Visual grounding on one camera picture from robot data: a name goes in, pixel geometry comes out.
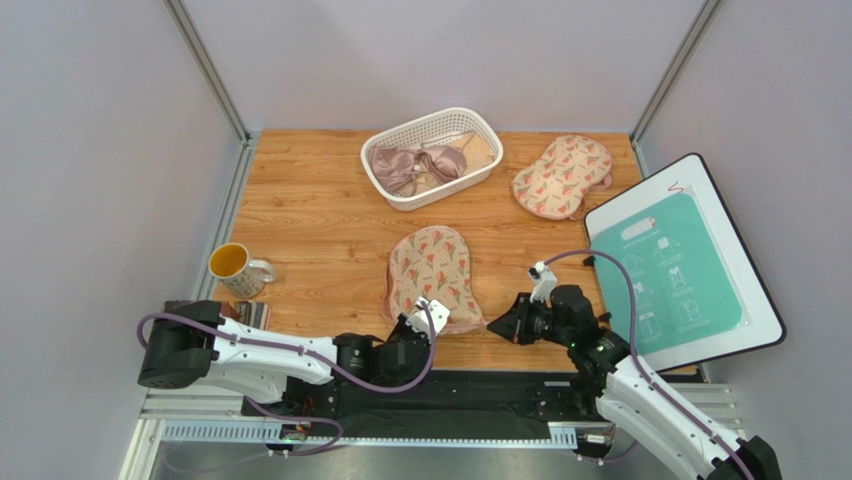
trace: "bra cup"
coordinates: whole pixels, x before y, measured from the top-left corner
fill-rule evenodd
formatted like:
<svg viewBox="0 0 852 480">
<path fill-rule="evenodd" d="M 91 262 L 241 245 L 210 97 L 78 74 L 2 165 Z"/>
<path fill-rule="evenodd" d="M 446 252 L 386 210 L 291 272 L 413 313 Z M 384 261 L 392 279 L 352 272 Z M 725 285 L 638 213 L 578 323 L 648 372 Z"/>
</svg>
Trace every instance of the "bra cup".
<svg viewBox="0 0 852 480">
<path fill-rule="evenodd" d="M 464 154 L 446 145 L 424 148 L 415 156 L 415 159 L 425 164 L 426 168 L 442 183 L 460 178 L 467 168 Z"/>
<path fill-rule="evenodd" d="M 411 181 L 417 171 L 416 165 L 414 154 L 408 150 L 380 148 L 370 166 L 379 184 L 387 192 L 394 193 Z"/>
</svg>

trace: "mug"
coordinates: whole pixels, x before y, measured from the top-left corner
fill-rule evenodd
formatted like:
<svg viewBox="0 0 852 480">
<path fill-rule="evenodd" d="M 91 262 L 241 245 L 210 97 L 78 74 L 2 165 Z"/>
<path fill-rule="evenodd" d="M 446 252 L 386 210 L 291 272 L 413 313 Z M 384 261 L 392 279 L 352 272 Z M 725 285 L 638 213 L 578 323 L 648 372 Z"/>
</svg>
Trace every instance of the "mug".
<svg viewBox="0 0 852 480">
<path fill-rule="evenodd" d="M 265 284 L 274 282 L 277 277 L 272 264 L 251 258 L 248 249 L 240 243 L 226 243 L 214 250 L 207 268 L 238 298 L 257 295 Z"/>
</svg>

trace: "white board frame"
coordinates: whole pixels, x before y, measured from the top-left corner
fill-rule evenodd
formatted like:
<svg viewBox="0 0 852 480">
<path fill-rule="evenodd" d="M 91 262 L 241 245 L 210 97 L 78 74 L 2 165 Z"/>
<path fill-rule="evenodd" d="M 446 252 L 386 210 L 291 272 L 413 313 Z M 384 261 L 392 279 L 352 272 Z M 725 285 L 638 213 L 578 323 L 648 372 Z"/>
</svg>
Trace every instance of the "white board frame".
<svg viewBox="0 0 852 480">
<path fill-rule="evenodd" d="M 776 345 L 787 335 L 784 322 L 699 154 L 686 155 L 589 212 L 585 219 L 589 241 L 632 215 L 684 191 L 684 188 L 690 189 L 704 216 L 710 237 L 742 303 L 743 317 L 741 325 L 728 332 L 646 355 L 655 370 L 668 370 Z"/>
</svg>

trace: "green board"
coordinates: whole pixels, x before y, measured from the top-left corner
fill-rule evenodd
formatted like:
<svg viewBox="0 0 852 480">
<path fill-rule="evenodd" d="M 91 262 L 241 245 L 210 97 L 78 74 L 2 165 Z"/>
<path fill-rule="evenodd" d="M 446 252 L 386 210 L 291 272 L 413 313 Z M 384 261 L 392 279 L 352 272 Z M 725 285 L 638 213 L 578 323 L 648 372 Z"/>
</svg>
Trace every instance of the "green board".
<svg viewBox="0 0 852 480">
<path fill-rule="evenodd" d="M 639 353 L 683 345 L 740 324 L 742 305 L 688 193 L 667 197 L 601 232 L 592 248 L 621 260 L 630 273 Z M 627 339 L 630 304 L 624 276 L 603 259 L 595 268 L 613 330 Z"/>
</svg>

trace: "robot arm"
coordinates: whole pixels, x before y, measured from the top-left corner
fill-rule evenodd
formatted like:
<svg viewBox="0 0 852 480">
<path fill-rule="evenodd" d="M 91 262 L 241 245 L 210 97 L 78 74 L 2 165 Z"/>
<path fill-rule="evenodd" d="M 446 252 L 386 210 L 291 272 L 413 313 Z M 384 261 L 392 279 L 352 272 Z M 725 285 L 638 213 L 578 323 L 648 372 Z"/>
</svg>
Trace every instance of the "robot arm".
<svg viewBox="0 0 852 480">
<path fill-rule="evenodd" d="M 422 298 L 418 302 L 426 304 Z M 428 308 L 435 332 L 440 333 L 449 310 L 434 300 L 428 302 Z M 212 385 L 241 393 L 260 404 L 280 401 L 291 377 L 313 385 L 332 381 L 332 367 L 317 360 L 317 355 L 364 381 L 405 383 L 426 366 L 434 341 L 422 309 L 410 317 L 401 316 L 387 341 L 351 333 L 336 338 L 304 338 L 259 330 L 220 317 L 217 302 L 196 302 L 174 313 L 215 328 L 227 338 L 176 322 L 155 322 L 138 383 L 165 389 Z"/>
<path fill-rule="evenodd" d="M 644 358 L 634 359 L 623 338 L 599 327 L 591 303 L 578 286 L 555 286 L 556 277 L 542 262 L 530 268 L 529 273 L 535 284 L 533 293 L 518 294 L 512 308 L 488 329 L 521 345 L 543 339 L 567 347 L 568 356 L 579 370 L 572 387 L 582 390 L 579 398 L 587 402 L 585 409 L 595 410 L 623 428 L 678 478 L 747 478 L 733 467 L 732 456 L 719 444 L 722 441 L 739 447 L 736 454 L 755 479 L 781 479 L 775 452 L 766 442 L 760 437 L 742 441 L 653 373 Z M 637 362 L 650 372 L 650 380 Z M 705 428 L 693 419 L 703 422 Z M 707 431 L 712 431 L 712 438 Z"/>
</svg>

